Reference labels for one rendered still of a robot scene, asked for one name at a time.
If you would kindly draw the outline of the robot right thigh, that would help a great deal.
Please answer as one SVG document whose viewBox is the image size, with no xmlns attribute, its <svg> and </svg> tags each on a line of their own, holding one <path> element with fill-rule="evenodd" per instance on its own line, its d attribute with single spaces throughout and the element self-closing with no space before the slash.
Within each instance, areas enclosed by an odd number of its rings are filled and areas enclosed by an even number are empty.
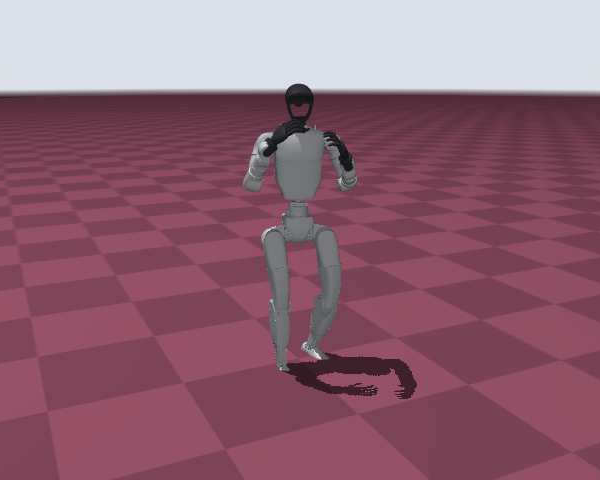
<svg viewBox="0 0 600 480">
<path fill-rule="evenodd" d="M 284 237 L 284 225 L 265 230 L 261 235 L 265 263 L 269 277 L 272 301 L 278 313 L 286 309 L 291 313 L 289 300 L 289 266 Z"/>
</svg>

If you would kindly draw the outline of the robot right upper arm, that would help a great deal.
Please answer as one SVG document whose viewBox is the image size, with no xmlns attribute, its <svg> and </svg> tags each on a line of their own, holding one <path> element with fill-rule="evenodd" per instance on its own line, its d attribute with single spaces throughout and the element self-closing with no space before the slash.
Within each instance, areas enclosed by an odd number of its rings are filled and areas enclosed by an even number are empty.
<svg viewBox="0 0 600 480">
<path fill-rule="evenodd" d="M 251 155 L 251 158 L 250 158 L 248 170 L 252 166 L 252 163 L 253 163 L 253 161 L 254 161 L 257 153 L 258 153 L 258 145 L 261 142 L 264 142 L 266 140 L 266 138 L 271 138 L 273 136 L 273 133 L 274 132 L 272 132 L 272 133 L 263 133 L 262 135 L 260 135 L 258 137 L 257 141 L 254 144 L 254 149 L 253 149 L 253 152 L 252 152 L 252 155 Z M 262 186 L 262 182 L 263 182 L 263 179 L 261 181 L 259 181 L 259 182 L 254 182 L 252 180 L 249 180 L 247 182 L 247 184 L 246 184 L 246 186 L 245 186 L 244 189 L 252 191 L 252 192 L 259 192 L 259 190 L 260 190 L 260 188 Z"/>
</svg>

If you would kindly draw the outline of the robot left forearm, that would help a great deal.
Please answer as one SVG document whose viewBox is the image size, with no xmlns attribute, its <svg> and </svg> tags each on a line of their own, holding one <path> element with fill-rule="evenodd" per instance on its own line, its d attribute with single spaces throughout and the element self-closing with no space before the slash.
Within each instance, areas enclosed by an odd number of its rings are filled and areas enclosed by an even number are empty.
<svg viewBox="0 0 600 480">
<path fill-rule="evenodd" d="M 351 171 L 345 171 L 343 165 L 340 163 L 340 167 L 342 169 L 341 171 L 341 183 L 344 187 L 347 188 L 352 188 L 353 186 L 357 186 L 357 177 L 356 177 L 356 169 L 355 169 L 355 163 L 352 159 L 352 165 L 353 165 L 353 169 Z"/>
</svg>

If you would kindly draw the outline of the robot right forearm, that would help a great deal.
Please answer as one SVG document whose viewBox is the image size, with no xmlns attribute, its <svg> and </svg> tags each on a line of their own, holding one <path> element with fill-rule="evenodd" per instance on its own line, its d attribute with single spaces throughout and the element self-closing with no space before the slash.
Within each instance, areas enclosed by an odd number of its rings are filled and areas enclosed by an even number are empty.
<svg viewBox="0 0 600 480">
<path fill-rule="evenodd" d="M 254 182 L 259 182 L 263 179 L 264 177 L 264 173 L 267 169 L 267 167 L 269 166 L 270 163 L 270 159 L 273 156 L 273 154 L 269 157 L 265 157 L 263 155 L 263 151 L 269 146 L 269 144 L 267 143 L 267 141 L 261 142 L 258 145 L 258 153 L 252 163 L 252 166 L 249 168 L 244 181 L 243 181 L 243 188 L 245 188 L 247 182 L 249 180 L 252 180 Z"/>
</svg>

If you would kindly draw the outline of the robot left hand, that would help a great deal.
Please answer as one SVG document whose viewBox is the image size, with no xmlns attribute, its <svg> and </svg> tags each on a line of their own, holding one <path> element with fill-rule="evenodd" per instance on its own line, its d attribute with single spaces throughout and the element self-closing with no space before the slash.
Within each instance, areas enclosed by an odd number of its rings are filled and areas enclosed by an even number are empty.
<svg viewBox="0 0 600 480">
<path fill-rule="evenodd" d="M 345 144 L 337 137 L 336 133 L 331 132 L 331 131 L 326 131 L 324 133 L 322 133 L 324 136 L 323 137 L 330 137 L 328 139 L 326 139 L 325 141 L 333 141 L 333 143 L 328 144 L 328 146 L 337 146 L 340 155 L 338 156 L 338 159 L 340 161 L 340 163 L 343 165 L 345 171 L 351 171 L 353 169 L 353 165 L 352 165 L 352 155 L 350 153 L 348 153 L 348 150 L 345 146 Z"/>
</svg>

